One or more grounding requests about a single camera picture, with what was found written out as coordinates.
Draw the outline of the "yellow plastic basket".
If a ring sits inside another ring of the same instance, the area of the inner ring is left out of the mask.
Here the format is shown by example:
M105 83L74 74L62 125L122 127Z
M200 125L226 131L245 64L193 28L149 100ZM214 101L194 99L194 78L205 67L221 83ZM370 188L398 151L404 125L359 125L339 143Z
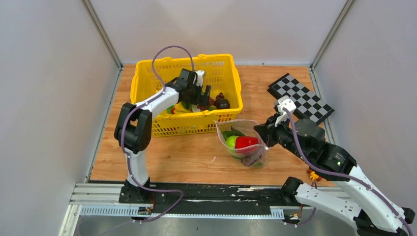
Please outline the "yellow plastic basket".
M235 119L243 110L241 82L234 58L230 54L200 54L193 59L189 57L173 59L165 57L155 61L155 69L151 60L136 63L130 90L131 103L141 102L162 89L164 82L169 82L180 74L181 69L203 70L206 76L203 85L211 86L210 97L219 93L229 101L229 109L202 111L197 113L170 114L167 110L158 115L152 123L152 135L155 137L215 132L215 122Z

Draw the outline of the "clear zip top bag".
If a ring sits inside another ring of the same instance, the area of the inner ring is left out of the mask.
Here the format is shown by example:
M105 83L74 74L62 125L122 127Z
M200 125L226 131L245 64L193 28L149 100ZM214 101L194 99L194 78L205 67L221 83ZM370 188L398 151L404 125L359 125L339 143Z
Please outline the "clear zip top bag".
M254 127L259 123L248 119L216 121L217 135L227 153L243 166L262 168L266 146Z

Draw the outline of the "single yellow banana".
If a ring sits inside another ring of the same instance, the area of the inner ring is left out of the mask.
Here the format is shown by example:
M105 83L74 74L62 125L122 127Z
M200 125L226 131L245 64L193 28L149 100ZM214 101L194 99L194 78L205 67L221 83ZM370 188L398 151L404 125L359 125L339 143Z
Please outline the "single yellow banana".
M191 113L189 109L187 109L183 104L180 102L174 105L171 109L171 114L187 114Z

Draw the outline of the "folded black chessboard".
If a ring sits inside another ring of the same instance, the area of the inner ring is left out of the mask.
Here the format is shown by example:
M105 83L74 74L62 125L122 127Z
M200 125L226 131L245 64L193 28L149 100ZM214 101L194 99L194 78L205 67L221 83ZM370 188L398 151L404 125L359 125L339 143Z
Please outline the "folded black chessboard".
M289 73L271 83L267 91L275 99L288 96L297 107L294 115L298 119L308 118L317 125L334 112L334 108Z

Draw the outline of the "green leafy vegetable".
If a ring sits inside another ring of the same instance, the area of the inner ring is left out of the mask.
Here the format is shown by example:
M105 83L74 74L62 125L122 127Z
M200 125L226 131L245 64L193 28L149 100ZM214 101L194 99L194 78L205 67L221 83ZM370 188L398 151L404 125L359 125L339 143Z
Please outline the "green leafy vegetable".
M225 140L227 140L231 136L239 136L239 137L244 137L245 136L244 133L242 133L241 131L239 131L239 130L233 128L233 127L230 127L230 130L222 131L222 135L223 135L223 138Z

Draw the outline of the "red bell pepper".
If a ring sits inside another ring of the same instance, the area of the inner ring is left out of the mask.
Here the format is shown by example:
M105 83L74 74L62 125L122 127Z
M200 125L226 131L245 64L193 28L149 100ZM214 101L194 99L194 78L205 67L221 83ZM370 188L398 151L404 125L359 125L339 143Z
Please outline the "red bell pepper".
M256 137L252 137L252 136L244 136L244 137L238 137L237 141L236 141L236 150L237 153L246 153L246 152L251 152L252 150L256 149L256 147L254 147L255 145L257 145L258 139Z

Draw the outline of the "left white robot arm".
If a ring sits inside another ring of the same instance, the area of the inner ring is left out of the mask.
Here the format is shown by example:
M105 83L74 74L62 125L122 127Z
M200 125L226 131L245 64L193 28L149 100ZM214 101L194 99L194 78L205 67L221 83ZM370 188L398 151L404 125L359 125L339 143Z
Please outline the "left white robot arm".
M154 119L180 102L194 105L209 103L210 86L203 86L203 70L183 68L178 77L163 83L162 89L136 104L125 103L120 111L114 138L126 158L128 176L121 189L121 203L145 203L154 189L146 168L146 149L152 136Z

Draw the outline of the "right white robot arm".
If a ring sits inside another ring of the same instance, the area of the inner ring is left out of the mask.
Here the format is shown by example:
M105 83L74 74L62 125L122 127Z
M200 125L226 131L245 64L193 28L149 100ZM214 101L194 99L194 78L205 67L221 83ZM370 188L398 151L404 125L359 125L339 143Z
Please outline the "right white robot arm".
M415 212L387 199L345 149L325 140L324 129L315 122L293 118L281 121L275 115L254 129L267 147L282 146L350 197L341 200L289 177L280 190L283 203L315 207L350 224L360 236L412 235L410 225Z

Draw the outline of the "green apple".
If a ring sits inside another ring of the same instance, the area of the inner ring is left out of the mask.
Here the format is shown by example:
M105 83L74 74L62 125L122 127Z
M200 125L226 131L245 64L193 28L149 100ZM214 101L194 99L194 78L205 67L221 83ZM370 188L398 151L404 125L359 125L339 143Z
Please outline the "green apple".
M237 138L238 138L238 136L236 136L236 135L233 135L233 136L228 137L226 139L226 146L228 148L235 149L236 148Z

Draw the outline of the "yellow red toy block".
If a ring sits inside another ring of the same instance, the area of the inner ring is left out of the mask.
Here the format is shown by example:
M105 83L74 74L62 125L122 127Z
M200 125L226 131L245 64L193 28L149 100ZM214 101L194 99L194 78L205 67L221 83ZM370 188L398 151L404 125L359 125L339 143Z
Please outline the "yellow red toy block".
M316 174L313 170L307 170L307 174L309 176L309 179L312 181L321 181L322 177Z

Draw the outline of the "dark avocado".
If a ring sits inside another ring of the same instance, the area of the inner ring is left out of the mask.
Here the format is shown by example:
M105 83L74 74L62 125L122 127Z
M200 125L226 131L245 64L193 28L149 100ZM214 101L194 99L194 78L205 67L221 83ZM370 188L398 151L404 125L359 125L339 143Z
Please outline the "dark avocado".
M224 94L220 92L214 101L214 106L217 109L229 109L231 107L230 102L228 99L225 98Z

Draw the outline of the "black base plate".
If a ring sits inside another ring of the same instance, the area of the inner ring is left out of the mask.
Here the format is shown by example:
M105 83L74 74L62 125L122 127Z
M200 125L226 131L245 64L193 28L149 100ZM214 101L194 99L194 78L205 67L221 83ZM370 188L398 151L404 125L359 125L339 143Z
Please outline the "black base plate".
M122 204L149 204L154 213L168 207L171 214L267 215L270 207L300 204L283 197L277 186L217 185L192 183L151 183L148 192L125 182L119 194Z

